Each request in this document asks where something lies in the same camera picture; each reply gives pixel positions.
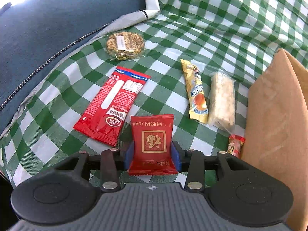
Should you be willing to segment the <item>long red snack packet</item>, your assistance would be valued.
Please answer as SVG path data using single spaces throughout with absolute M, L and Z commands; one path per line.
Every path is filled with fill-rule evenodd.
M 109 146 L 115 146 L 135 98 L 150 76 L 117 66 L 73 129 Z

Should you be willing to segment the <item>small red candy wrapper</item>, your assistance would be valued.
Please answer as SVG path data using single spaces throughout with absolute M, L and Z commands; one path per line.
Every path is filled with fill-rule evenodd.
M 239 158 L 241 153 L 241 148 L 244 143 L 245 143 L 244 137 L 239 135 L 230 135 L 228 140 L 227 152 Z

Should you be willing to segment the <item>square red snack packet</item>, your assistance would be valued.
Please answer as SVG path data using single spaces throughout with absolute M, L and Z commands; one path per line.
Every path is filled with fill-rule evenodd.
M 173 120 L 172 114 L 131 117 L 134 155 L 129 175 L 177 174 L 171 156 Z

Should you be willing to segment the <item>yellow snack bar wrapper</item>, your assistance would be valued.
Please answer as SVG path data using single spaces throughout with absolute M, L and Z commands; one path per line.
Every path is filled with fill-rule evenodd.
M 199 69 L 191 62 L 180 59 L 189 100 L 189 117 L 200 123 L 208 123 L 208 107 Z

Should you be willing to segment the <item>white rice bar in wrapper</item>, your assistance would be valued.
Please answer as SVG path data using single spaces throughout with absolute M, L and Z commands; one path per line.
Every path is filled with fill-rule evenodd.
M 208 124 L 232 134 L 235 127 L 234 80 L 217 71 L 211 77 Z

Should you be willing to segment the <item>brown cardboard box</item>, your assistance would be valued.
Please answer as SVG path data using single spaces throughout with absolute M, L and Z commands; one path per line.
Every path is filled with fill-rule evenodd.
M 307 230 L 307 69 L 285 49 L 249 89 L 241 158 L 291 189 L 287 224 Z

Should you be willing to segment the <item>round grain cake in wrapper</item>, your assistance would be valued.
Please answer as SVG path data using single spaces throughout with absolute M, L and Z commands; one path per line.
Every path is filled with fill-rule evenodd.
M 106 41 L 106 52 L 111 59 L 137 59 L 143 55 L 144 50 L 144 38 L 138 33 L 128 31 L 113 32 Z

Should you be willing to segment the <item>green white checkered cloth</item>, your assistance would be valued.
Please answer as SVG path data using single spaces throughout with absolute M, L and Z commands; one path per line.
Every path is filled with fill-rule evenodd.
M 118 61 L 106 52 L 107 26 L 63 57 L 1 128 L 1 174 L 12 186 L 77 151 L 107 149 L 73 129 L 116 66 L 150 76 L 130 116 L 172 114 L 173 139 L 205 155 L 225 150 L 228 134 L 189 118 L 180 59 L 197 65 L 204 92 L 211 74 L 235 80 L 235 131 L 246 127 L 248 90 L 278 48 L 307 65 L 307 0 L 158 0 L 159 11 L 130 32 L 143 36 L 139 59 Z

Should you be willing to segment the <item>blue sofa cushion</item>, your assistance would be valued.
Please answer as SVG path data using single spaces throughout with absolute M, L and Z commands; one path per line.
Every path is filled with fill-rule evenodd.
M 68 53 L 145 0 L 27 0 L 1 14 L 1 128 Z

